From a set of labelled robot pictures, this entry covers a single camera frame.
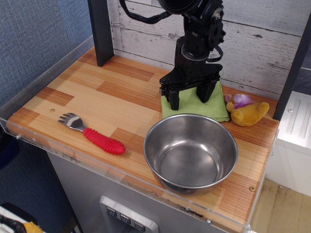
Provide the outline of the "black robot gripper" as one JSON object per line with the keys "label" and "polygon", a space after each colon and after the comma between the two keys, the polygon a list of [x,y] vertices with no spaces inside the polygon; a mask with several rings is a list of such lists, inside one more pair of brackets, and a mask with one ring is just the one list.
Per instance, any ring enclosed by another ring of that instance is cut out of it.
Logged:
{"label": "black robot gripper", "polygon": [[181,54],[175,56],[175,66],[171,72],[160,79],[160,93],[168,95],[172,110],[179,109],[179,91],[196,87],[196,94],[206,103],[220,79],[221,64],[208,63],[206,60],[192,61]]}

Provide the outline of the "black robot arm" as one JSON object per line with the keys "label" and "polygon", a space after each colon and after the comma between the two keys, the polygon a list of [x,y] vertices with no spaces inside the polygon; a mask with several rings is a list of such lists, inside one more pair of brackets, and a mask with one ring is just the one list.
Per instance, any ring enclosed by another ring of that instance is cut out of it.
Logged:
{"label": "black robot arm", "polygon": [[160,79],[160,93],[172,110],[179,108],[179,92],[196,88],[205,103],[220,79],[224,41],[221,0],[161,0],[160,5],[170,14],[182,15],[185,35],[176,42],[173,70]]}

